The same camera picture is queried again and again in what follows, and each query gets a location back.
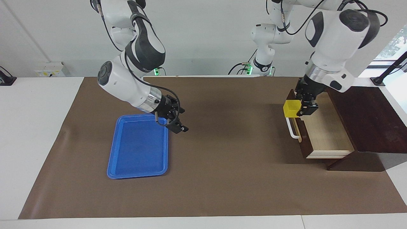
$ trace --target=wall socket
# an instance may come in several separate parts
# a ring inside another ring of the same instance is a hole
[[[35,73],[38,77],[70,77],[69,70],[62,62],[51,62],[37,66]]]

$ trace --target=robotic arm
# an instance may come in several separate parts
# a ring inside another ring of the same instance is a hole
[[[257,44],[256,57],[251,61],[253,74],[267,75],[271,70],[275,50],[272,44],[288,44],[296,33],[296,28],[291,25],[291,14],[295,5],[325,10],[336,10],[342,0],[327,0],[322,3],[320,0],[271,0],[270,7],[271,24],[257,24],[252,29],[251,37]]]
[[[132,106],[167,119],[166,126],[174,133],[188,128],[179,121],[185,110],[179,100],[164,96],[158,86],[145,82],[142,77],[165,61],[165,48],[157,37],[144,12],[143,0],[92,0],[94,9],[114,26],[112,34],[119,43],[128,42],[125,50],[112,61],[105,62],[98,73],[98,84],[108,93]]]
[[[375,13],[367,12],[366,16],[351,9],[320,11],[309,21],[305,35],[315,52],[295,88],[296,97],[301,100],[297,116],[316,111],[316,97],[326,87],[345,92],[353,85],[354,76],[345,69],[345,64],[376,37],[379,28]]]
[[[352,86],[354,77],[345,69],[345,63],[357,49],[376,37],[381,26],[379,18],[376,13],[368,10],[360,12],[345,9],[357,6],[352,0],[272,2],[270,19],[273,24],[258,24],[252,30],[252,39],[258,45],[257,55],[251,62],[253,74],[267,75],[275,54],[271,45],[290,43],[299,31],[295,31],[290,23],[294,5],[327,10],[318,12],[308,22],[305,35],[315,51],[306,63],[305,76],[299,80],[295,89],[296,99],[301,101],[296,117],[311,115],[318,109],[318,104],[315,103],[317,95],[326,87],[345,92]],[[366,9],[363,3],[357,3]]]

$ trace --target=white table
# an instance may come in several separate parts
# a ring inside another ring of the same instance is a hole
[[[19,78],[0,87],[0,228],[406,228],[407,214],[17,220],[83,78]],[[372,86],[368,79],[356,85]],[[407,114],[381,88],[407,125]],[[388,170],[407,200],[407,163]]]

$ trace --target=brown paper mat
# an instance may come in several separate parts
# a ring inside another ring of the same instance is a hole
[[[140,113],[85,78],[20,219],[407,212],[386,172],[302,158],[282,104],[296,78],[151,78],[173,89],[187,133],[163,176],[106,175],[116,120]]]

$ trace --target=drawer handle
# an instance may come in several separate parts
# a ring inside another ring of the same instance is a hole
[[[287,121],[287,126],[288,126],[288,130],[290,131],[290,135],[293,139],[300,139],[299,136],[294,134],[293,128],[291,127],[291,123],[290,123],[290,119],[289,118],[285,118],[285,120]]]

